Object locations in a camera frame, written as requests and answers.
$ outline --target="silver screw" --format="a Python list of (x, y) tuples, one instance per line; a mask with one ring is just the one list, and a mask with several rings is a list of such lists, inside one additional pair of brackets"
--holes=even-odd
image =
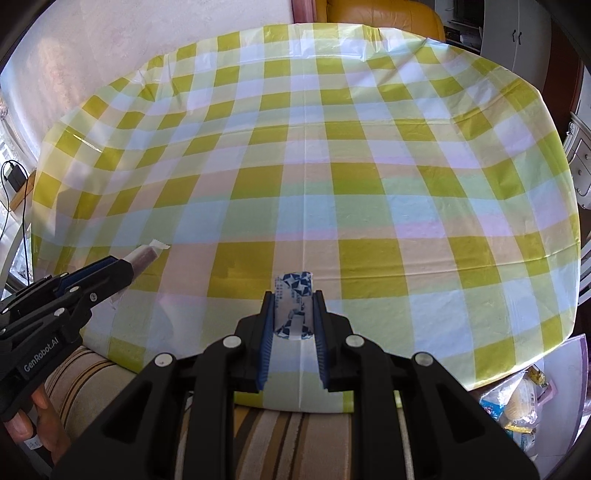
[(430, 367), (433, 364), (433, 357), (429, 353), (419, 352), (414, 356), (414, 361), (423, 367)]
[(226, 348), (236, 348), (237, 346), (240, 346), (241, 343), (242, 339), (236, 335), (230, 335), (223, 340), (223, 345)]
[(167, 367), (173, 362), (173, 356), (170, 353), (161, 353), (154, 359), (154, 363), (159, 367)]
[(360, 337), (359, 335), (349, 335), (345, 339), (345, 343), (351, 347), (358, 348), (360, 346), (363, 346), (365, 340), (363, 339), (363, 337)]

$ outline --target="human hand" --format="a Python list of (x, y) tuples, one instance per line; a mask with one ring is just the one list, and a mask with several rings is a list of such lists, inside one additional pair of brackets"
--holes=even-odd
[[(36, 389), (31, 399), (37, 409), (37, 435), (43, 446), (51, 452), (53, 463), (57, 463), (69, 448), (70, 439), (61, 424), (60, 416), (47, 397), (45, 385)], [(24, 442), (33, 436), (33, 424), (22, 410), (4, 426), (16, 443)]]

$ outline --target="checkered tablecloth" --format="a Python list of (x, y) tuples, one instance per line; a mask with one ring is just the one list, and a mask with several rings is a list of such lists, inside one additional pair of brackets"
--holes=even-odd
[[(48, 133), (33, 214), (37, 278), (171, 246), (83, 332), (134, 371), (232, 333), (293, 271), (357, 333), (468, 388), (573, 327), (576, 201), (539, 92), (396, 29), (274, 25), (152, 59)], [(239, 401), (350, 409), (322, 390), (313, 339), (274, 345), (265, 391)]]

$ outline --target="orange armchair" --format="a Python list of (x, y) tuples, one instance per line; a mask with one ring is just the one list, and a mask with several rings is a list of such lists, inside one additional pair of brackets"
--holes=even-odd
[(316, 21), (395, 27), (445, 42), (439, 15), (411, 0), (316, 0)]

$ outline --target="white wardrobe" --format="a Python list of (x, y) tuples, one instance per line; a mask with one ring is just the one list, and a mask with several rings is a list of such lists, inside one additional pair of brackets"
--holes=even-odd
[(542, 91), (548, 72), (550, 15), (536, 0), (485, 0), (480, 55)]

